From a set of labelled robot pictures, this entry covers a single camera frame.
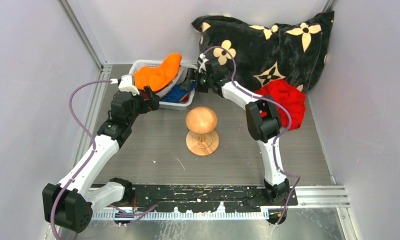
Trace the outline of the orange bucket hat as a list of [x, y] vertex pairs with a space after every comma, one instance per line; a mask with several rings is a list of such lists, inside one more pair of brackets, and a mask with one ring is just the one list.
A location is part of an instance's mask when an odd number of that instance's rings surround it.
[[169, 54], [158, 67], [143, 66], [133, 73], [134, 86], [144, 90], [149, 86], [153, 92], [158, 92], [166, 87], [179, 73], [182, 55]]

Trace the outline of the grey bucket hat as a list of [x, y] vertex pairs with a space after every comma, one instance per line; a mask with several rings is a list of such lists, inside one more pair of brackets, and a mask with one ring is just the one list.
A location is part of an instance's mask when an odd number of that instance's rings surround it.
[[158, 95], [160, 98], [163, 98], [172, 90], [173, 87], [182, 84], [186, 78], [187, 71], [188, 71], [187, 67], [181, 66], [174, 79], [170, 83], [168, 83], [164, 88], [158, 91], [156, 95]]

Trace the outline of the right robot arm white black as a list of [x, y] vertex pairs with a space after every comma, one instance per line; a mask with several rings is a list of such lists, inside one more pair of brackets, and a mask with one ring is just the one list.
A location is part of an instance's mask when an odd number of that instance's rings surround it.
[[279, 205], [291, 191], [279, 149], [282, 121], [277, 108], [282, 105], [271, 96], [253, 93], [237, 81], [224, 78], [220, 72], [189, 68], [185, 81], [194, 85], [195, 91], [206, 93], [213, 90], [245, 111], [248, 132], [261, 151], [265, 198], [269, 204]]

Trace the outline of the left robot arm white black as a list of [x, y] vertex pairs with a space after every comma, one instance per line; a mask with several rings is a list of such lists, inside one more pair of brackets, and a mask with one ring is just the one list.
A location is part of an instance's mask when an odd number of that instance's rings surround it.
[[74, 168], [57, 184], [42, 190], [44, 218], [52, 226], [83, 232], [93, 215], [114, 203], [129, 206], [134, 200], [132, 183], [112, 178], [102, 187], [90, 188], [103, 167], [124, 145], [137, 117], [160, 107], [160, 97], [149, 86], [142, 93], [120, 88], [111, 102], [107, 119], [91, 140], [91, 146]]

